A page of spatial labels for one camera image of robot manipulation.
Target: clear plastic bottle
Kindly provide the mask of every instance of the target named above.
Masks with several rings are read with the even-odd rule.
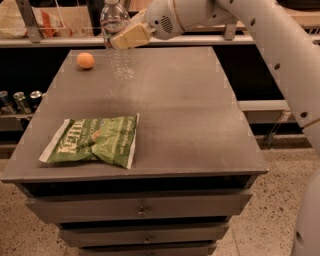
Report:
[[[134,76],[132,50],[115,50],[110,39],[127,27],[130,16],[119,0],[105,0],[100,16],[100,24],[109,62],[114,76],[119,80],[132,79]]]

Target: terrazzo floor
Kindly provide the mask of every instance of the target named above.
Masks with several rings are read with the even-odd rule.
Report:
[[[233,217],[213,256],[289,256],[301,197],[320,158],[302,138],[275,141],[262,149],[270,172],[260,176],[253,197],[240,216]],[[0,175],[8,160],[0,160]],[[24,205],[24,195],[0,182],[1,256],[76,256]]]

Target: gray tabletop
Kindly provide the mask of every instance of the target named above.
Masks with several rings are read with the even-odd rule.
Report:
[[[134,78],[113,76],[107,50],[93,69],[71,51],[1,178],[56,182],[139,177],[247,175],[267,171],[260,149],[211,47],[134,49]],[[140,114],[130,170],[102,162],[38,159],[64,119]]]

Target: white robotic arm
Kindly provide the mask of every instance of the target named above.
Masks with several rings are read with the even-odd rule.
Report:
[[[153,0],[111,43],[117,49],[136,47],[152,36],[166,40],[235,18],[249,30],[297,123],[320,155],[320,47],[276,0]],[[296,231],[292,255],[320,255],[320,171],[307,188]]]

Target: green snack bag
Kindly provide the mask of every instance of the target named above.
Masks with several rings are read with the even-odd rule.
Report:
[[[45,163],[102,160],[130,169],[138,120],[139,115],[67,119],[39,160]]]

